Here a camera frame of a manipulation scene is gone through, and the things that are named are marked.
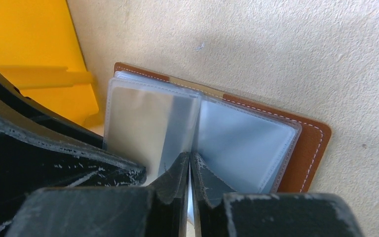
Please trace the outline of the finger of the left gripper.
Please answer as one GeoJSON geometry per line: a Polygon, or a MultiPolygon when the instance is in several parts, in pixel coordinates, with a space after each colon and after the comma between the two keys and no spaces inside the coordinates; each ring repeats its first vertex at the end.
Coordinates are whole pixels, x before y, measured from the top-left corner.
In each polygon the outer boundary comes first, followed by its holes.
{"type": "Polygon", "coordinates": [[[23,96],[0,73],[0,237],[35,190],[145,179],[143,166],[103,150],[101,136],[23,96]]]}

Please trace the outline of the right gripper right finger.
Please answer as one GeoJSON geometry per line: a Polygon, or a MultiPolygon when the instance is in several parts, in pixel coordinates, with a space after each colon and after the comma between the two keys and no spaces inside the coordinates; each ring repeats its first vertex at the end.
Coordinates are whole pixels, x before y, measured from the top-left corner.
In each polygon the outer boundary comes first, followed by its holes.
{"type": "Polygon", "coordinates": [[[350,207],[326,193],[238,193],[190,155],[198,237],[361,237],[350,207]]]}

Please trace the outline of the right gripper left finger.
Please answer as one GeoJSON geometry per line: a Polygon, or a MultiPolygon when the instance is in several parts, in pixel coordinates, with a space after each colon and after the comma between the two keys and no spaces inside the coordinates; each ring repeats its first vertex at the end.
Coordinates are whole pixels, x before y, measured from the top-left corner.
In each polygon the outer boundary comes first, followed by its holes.
{"type": "Polygon", "coordinates": [[[15,215],[8,237],[184,237],[189,153],[146,187],[46,188],[15,215]]]}

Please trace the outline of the brown leather card holder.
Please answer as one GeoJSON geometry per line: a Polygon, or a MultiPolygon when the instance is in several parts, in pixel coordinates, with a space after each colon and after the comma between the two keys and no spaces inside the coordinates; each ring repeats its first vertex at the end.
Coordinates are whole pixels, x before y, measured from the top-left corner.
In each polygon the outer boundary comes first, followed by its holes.
{"type": "Polygon", "coordinates": [[[122,62],[107,96],[104,147],[144,165],[145,185],[194,152],[238,192],[306,192],[332,136],[325,123],[122,62]]]}

